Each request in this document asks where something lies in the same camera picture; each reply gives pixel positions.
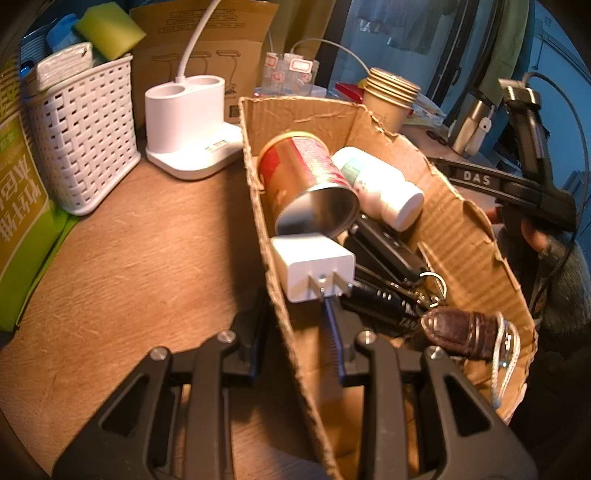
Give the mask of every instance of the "plastic storage basket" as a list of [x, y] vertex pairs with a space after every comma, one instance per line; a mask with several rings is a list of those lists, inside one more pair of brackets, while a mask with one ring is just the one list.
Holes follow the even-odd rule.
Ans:
[[27, 101], [40, 174], [74, 215], [92, 212], [139, 162], [131, 59], [79, 73]]

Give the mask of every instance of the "white desk lamp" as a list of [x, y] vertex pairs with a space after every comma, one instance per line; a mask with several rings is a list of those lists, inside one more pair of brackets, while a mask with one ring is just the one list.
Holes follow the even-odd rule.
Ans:
[[240, 127], [224, 122], [225, 81], [214, 75], [185, 78], [191, 52], [220, 0], [207, 7], [183, 53], [173, 82], [145, 93], [146, 156], [183, 180], [209, 177], [242, 157]]

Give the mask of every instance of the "tin can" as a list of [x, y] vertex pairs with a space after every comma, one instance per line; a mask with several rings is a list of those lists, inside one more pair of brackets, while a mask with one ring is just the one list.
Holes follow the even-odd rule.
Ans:
[[278, 135], [261, 149], [258, 162], [277, 235], [334, 238], [355, 221], [359, 199], [320, 138], [298, 131]]

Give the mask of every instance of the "cardboard box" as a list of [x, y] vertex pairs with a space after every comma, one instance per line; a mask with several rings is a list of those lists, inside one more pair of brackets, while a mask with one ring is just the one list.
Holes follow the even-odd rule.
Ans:
[[[400, 169], [407, 180], [425, 192], [424, 210], [408, 238], [428, 246], [428, 256], [447, 281], [449, 303], [485, 313], [502, 311], [521, 335], [521, 355], [498, 414], [508, 421], [525, 393], [525, 380], [533, 360], [537, 336], [521, 289], [508, 263], [501, 257], [488, 218], [465, 200], [406, 137], [386, 134], [363, 105], [312, 98], [241, 99], [244, 162], [267, 288], [301, 393], [317, 453], [327, 473], [353, 479], [361, 435], [363, 391], [342, 389], [320, 328], [319, 302], [286, 304], [274, 265], [269, 236], [273, 235], [268, 205], [256, 174], [257, 155], [271, 138], [291, 130], [320, 137], [331, 153], [354, 146]], [[465, 374], [490, 398], [491, 365], [467, 361]], [[417, 466], [413, 412], [407, 404], [409, 462]]]
[[[146, 32], [133, 49], [131, 64], [135, 126], [145, 124], [144, 94], [174, 80], [183, 52], [210, 0], [176, 0], [133, 8], [131, 18]], [[253, 95], [263, 40], [276, 4], [224, 0], [195, 45], [185, 75], [217, 75], [226, 80], [226, 122], [237, 124], [238, 99]]]

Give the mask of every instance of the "finger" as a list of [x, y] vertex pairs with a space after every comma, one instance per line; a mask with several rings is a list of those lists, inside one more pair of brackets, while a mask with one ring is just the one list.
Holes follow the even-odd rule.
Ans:
[[501, 217], [501, 207], [494, 207], [493, 209], [487, 210], [485, 213], [493, 225], [503, 223], [503, 218]]
[[550, 241], [548, 234], [535, 228], [529, 220], [521, 222], [521, 233], [528, 245], [536, 252], [542, 252]]

